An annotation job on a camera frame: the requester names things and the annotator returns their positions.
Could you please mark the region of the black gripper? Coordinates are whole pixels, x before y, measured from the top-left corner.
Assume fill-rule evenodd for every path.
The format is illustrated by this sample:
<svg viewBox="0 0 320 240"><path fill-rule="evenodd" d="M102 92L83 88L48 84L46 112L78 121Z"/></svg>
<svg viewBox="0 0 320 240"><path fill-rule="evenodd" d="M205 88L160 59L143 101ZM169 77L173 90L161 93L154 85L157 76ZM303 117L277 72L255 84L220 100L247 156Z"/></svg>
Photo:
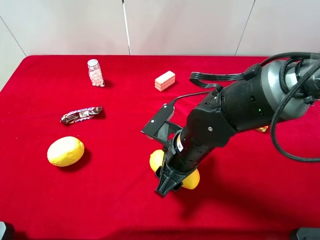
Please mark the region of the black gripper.
<svg viewBox="0 0 320 240"><path fill-rule="evenodd" d="M187 175L217 147L217 134L212 128L162 128L159 138L164 143L164 154L155 172L159 179L155 193L164 198L170 191L179 190Z"/></svg>

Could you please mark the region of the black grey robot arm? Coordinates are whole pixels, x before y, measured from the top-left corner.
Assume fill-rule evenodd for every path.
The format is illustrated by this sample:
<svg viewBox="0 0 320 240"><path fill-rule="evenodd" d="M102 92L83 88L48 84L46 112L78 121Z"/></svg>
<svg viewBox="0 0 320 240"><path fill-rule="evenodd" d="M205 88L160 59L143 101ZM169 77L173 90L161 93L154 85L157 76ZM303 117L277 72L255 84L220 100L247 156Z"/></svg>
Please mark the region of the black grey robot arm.
<svg viewBox="0 0 320 240"><path fill-rule="evenodd" d="M164 104L144 126L143 133L163 148L150 158L161 197L185 187L188 177L197 186L198 165L237 133L271 127L278 151L276 125L302 117L320 99L320 55L285 52L236 74L193 72L190 81L204 88L205 98L181 127L170 121L175 100Z"/></svg>

